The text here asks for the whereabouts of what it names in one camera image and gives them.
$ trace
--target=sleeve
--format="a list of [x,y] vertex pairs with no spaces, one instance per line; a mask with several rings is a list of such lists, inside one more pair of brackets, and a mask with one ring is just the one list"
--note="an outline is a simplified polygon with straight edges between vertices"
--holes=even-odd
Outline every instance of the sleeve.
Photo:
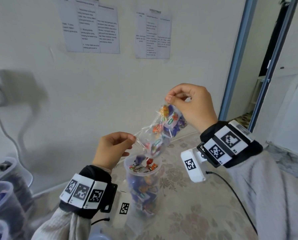
[[58,208],[50,220],[44,222],[31,240],[86,240],[91,220]]
[[256,219],[259,240],[298,240],[298,180],[281,171],[269,153],[227,169]]

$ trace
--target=black plastic buckle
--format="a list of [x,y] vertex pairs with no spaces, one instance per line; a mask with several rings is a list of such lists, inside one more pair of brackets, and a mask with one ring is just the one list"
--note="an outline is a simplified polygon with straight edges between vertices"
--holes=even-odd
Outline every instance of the black plastic buckle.
[[205,143],[202,142],[197,146],[197,149],[201,153],[201,157],[206,158],[207,161],[215,168],[219,167],[221,164],[216,159],[213,159],[212,156],[208,156],[209,152],[205,151],[205,148],[203,147],[204,144]]
[[105,191],[105,194],[103,195],[103,198],[101,201],[109,202],[109,204],[105,204],[103,207],[100,208],[100,211],[103,213],[110,213],[114,197],[117,192],[118,185],[117,184],[108,184],[107,189]]

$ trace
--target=paper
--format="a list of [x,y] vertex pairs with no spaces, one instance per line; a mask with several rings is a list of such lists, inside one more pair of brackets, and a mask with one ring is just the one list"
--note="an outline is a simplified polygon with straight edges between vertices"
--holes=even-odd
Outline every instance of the paper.
[[171,44],[171,15],[138,8],[135,33],[135,57],[169,59]]
[[67,51],[120,53],[117,8],[98,0],[57,0]]

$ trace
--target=white cable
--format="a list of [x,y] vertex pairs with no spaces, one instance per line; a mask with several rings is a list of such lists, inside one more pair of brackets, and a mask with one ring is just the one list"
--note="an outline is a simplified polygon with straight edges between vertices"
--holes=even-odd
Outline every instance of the white cable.
[[28,187],[30,187],[33,182],[33,175],[21,163],[19,146],[18,146],[17,142],[6,132],[1,119],[0,119],[0,130],[1,130],[2,134],[12,142],[12,144],[14,145],[14,147],[16,149],[16,154],[17,154],[19,164],[23,167],[23,169],[26,171],[26,173],[31,176],[31,181],[28,184]]

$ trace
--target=blue door frame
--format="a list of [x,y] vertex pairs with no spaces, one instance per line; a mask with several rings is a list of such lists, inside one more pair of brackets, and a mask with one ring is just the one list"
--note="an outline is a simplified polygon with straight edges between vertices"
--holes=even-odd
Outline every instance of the blue door frame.
[[[236,84],[236,81],[238,78],[238,73],[239,73],[241,61],[243,58],[243,52],[246,47],[246,42],[247,42],[248,34],[250,31],[250,26],[251,26],[254,12],[255,12],[257,1],[258,0],[246,0],[245,9],[243,12],[243,16],[242,16],[242,20],[241,20],[241,24],[240,24],[240,28],[239,28],[239,32],[238,32],[238,37],[237,37],[237,41],[236,41],[236,46],[235,46],[233,58],[231,61],[231,67],[229,70],[225,93],[224,93],[224,96],[222,99],[222,104],[220,107],[220,112],[219,112],[219,117],[218,117],[219,120],[226,120],[227,115],[228,115],[230,102],[231,102],[231,99],[232,99],[232,96],[234,93],[235,84]],[[275,71],[277,61],[279,59],[284,41],[286,39],[287,32],[288,32],[290,24],[291,24],[291,20],[293,18],[293,14],[295,13],[297,3],[298,3],[298,0],[291,0],[291,2],[289,4],[289,8],[288,8],[285,20],[283,22],[281,32],[279,34],[279,38],[278,38],[278,41],[277,41],[277,44],[276,44],[276,47],[274,50],[274,54],[272,56],[270,65],[268,67],[267,74],[266,74],[265,80],[263,82],[263,85],[261,87],[260,94],[257,99],[257,103],[255,106],[254,112],[252,114],[249,127],[248,127],[248,130],[251,132],[255,128],[255,124],[256,124],[256,121],[257,121],[257,118],[258,118],[258,115],[260,112],[260,108],[263,104],[263,100],[265,98],[269,83],[270,83],[272,75]]]

